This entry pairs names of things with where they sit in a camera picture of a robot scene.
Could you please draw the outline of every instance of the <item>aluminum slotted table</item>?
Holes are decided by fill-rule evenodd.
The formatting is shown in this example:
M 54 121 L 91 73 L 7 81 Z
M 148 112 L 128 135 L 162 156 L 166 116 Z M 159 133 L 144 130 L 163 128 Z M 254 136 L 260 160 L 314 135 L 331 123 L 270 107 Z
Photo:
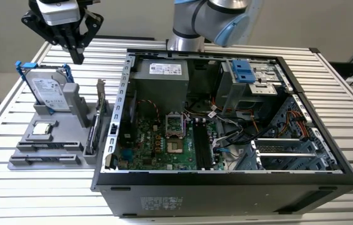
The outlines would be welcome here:
M 116 94 L 126 48 L 163 49 L 162 41 L 94 39 L 82 65 L 70 64 L 59 46 L 45 43 L 33 62 L 69 63 L 79 94 L 95 102 L 96 79 L 106 80 L 106 99 Z M 353 166 L 353 90 L 323 56 L 307 48 L 236 45 L 207 52 L 282 56 L 334 140 Z M 17 81 L 0 105 L 0 223 L 1 224 L 353 224 L 353 191 L 302 216 L 168 217 L 119 219 L 99 195 L 90 192 L 93 170 L 9 171 L 6 163 L 33 116 L 34 98 Z

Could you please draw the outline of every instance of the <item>case label sticker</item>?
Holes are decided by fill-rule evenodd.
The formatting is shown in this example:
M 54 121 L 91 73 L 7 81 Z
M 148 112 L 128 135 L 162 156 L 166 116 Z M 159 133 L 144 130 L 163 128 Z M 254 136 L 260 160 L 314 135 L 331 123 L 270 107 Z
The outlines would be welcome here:
M 143 210 L 179 210 L 182 197 L 140 197 Z
M 55 80 L 33 78 L 37 95 L 53 110 L 69 110 L 59 84 Z
M 180 75 L 180 65 L 151 63 L 150 74 Z

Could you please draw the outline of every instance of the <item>blue latch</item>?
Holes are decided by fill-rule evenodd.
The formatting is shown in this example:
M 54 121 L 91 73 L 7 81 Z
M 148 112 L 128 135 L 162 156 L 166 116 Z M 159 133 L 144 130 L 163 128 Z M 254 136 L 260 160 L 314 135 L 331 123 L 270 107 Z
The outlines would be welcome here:
M 254 83 L 256 78 L 246 60 L 231 60 L 231 70 L 238 83 Z
M 23 65 L 22 65 L 22 67 L 25 69 L 35 69 L 38 67 L 38 64 L 34 63 L 34 62 L 25 62 Z
M 65 64 L 62 65 L 62 67 L 63 67 L 63 69 L 65 69 L 65 71 L 66 71 L 66 79 L 67 79 L 67 82 L 69 82 L 69 83 L 74 83 L 74 80 L 73 80 L 73 76 L 71 76 L 71 71 L 70 71 L 70 67 L 69 67 L 69 65 L 65 63 Z

